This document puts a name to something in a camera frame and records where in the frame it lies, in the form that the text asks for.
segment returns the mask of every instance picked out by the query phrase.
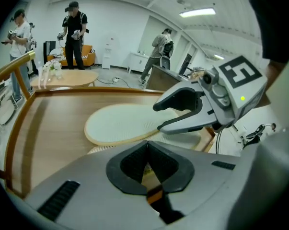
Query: person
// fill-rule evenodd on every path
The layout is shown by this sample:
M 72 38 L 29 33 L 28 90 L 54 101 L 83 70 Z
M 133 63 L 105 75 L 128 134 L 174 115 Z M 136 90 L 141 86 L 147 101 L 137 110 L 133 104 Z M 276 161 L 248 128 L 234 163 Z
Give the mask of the person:
M 266 91 L 281 74 L 289 61 L 289 0 L 249 0 L 261 33 L 263 58 L 270 62 L 266 68 Z M 270 104 L 264 93 L 257 107 Z
M 169 28 L 166 28 L 162 34 L 158 35 L 155 37 L 152 46 L 155 47 L 153 49 L 153 52 L 150 55 L 150 58 L 148 62 L 145 65 L 144 71 L 141 75 L 141 77 L 138 78 L 140 83 L 143 83 L 147 74 L 149 73 L 150 69 L 152 68 L 153 65 L 160 65 L 160 58 L 162 54 L 160 53 L 160 46 L 165 45 L 168 42 L 171 42 L 172 39 L 170 37 L 172 33 L 172 30 Z
M 5 41 L 6 45 L 7 44 L 12 45 L 10 50 L 11 61 L 26 53 L 26 44 L 28 43 L 30 38 L 30 25 L 28 24 L 28 22 L 24 20 L 24 18 L 25 18 L 25 11 L 23 9 L 19 9 L 15 12 L 13 20 L 17 25 L 16 29 L 12 35 L 12 38 L 7 39 Z M 26 64 L 20 66 L 19 69 L 26 88 L 28 89 L 29 92 L 31 92 L 32 88 L 29 83 Z M 14 72 L 11 74 L 11 81 L 12 81 L 12 88 L 14 91 L 13 97 L 17 102 L 22 98 L 22 95 L 20 93 L 20 86 L 18 84 Z
M 32 22 L 29 23 L 30 25 L 30 38 L 28 40 L 28 43 L 26 45 L 27 49 L 26 51 L 29 52 L 31 50 L 33 50 L 32 45 L 35 45 L 35 47 L 37 47 L 37 42 L 33 39 L 33 35 L 32 35 L 32 29 L 35 27 L 34 24 Z M 35 65 L 35 61 L 34 59 L 31 60 L 32 66 L 33 66 L 33 72 L 35 75 L 38 75 L 38 70 L 37 67 Z
M 84 70 L 83 61 L 81 58 L 82 50 L 82 38 L 83 34 L 86 32 L 88 19 L 86 14 L 79 11 L 78 2 L 70 2 L 69 6 L 66 8 L 69 11 L 69 15 L 64 18 L 63 26 L 63 36 L 67 34 L 66 40 L 66 58 L 69 69 L 74 69 L 73 66 L 73 53 L 75 56 L 75 61 L 78 69 Z M 76 37 L 72 37 L 76 30 L 80 30 L 80 33 Z

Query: ceiling light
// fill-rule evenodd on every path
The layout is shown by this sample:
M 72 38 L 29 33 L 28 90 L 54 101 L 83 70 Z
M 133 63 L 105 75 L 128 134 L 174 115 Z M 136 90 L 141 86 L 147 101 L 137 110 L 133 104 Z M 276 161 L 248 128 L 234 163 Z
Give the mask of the ceiling light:
M 191 17 L 191 16 L 198 16 L 198 15 L 209 15 L 209 14 L 216 14 L 213 8 L 208 9 L 199 9 L 199 10 L 191 10 L 187 12 L 181 12 L 179 15 L 183 18 Z
M 222 56 L 218 56 L 218 55 L 215 55 L 215 58 L 218 58 L 218 59 L 224 59 L 224 57 L 222 57 Z

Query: wooden tabletop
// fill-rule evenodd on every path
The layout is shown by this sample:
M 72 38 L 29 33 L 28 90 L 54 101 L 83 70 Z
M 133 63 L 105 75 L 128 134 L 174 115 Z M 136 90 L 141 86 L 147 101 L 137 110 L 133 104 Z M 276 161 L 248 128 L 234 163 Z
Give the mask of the wooden tabletop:
M 84 134 L 85 123 L 92 113 L 113 104 L 153 105 L 162 94 L 98 87 L 79 91 L 75 88 L 69 92 L 37 91 L 32 104 L 25 103 L 20 118 L 23 123 L 11 141 L 15 144 L 12 189 L 20 197 L 26 197 L 43 180 L 96 146 Z M 210 139 L 211 135 L 205 129 L 201 130 L 197 150 L 203 150 Z
M 82 87 L 88 86 L 98 78 L 98 73 L 88 70 L 62 70 L 62 78 L 57 79 L 53 76 L 50 82 L 47 82 L 46 88 L 58 88 L 58 87 Z M 38 89 L 39 78 L 35 78 L 31 82 L 31 86 L 34 89 Z

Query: vr controller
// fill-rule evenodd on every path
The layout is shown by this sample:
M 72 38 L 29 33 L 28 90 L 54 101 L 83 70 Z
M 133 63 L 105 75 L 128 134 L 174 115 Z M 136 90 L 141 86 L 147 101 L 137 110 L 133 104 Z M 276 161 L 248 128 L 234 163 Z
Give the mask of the vr controller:
M 74 31 L 73 35 L 71 36 L 71 38 L 73 38 L 74 40 L 78 40 L 79 39 L 79 34 L 81 33 L 80 30 L 76 30 Z
M 58 34 L 57 40 L 58 40 L 58 41 L 63 40 L 63 33 L 59 33 L 59 34 Z
M 30 45 L 34 45 L 37 48 L 37 42 L 34 39 L 31 40 Z
M 13 30 L 8 31 L 8 35 L 7 35 L 8 39 L 11 40 L 15 36 L 16 36 L 16 32 L 14 32 Z

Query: backpack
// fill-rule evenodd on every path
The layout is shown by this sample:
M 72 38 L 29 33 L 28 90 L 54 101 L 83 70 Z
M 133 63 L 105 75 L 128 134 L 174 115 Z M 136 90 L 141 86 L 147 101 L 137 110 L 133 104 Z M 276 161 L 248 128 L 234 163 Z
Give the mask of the backpack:
M 168 58 L 170 58 L 172 56 L 173 49 L 174 49 L 173 41 L 165 40 L 164 43 L 159 46 L 158 50 L 162 56 L 167 56 Z
M 173 48 L 174 48 L 174 43 L 173 41 L 167 43 L 164 45 L 164 49 L 163 49 L 163 56 L 167 56 L 167 57 L 171 57 L 172 52 L 173 52 Z

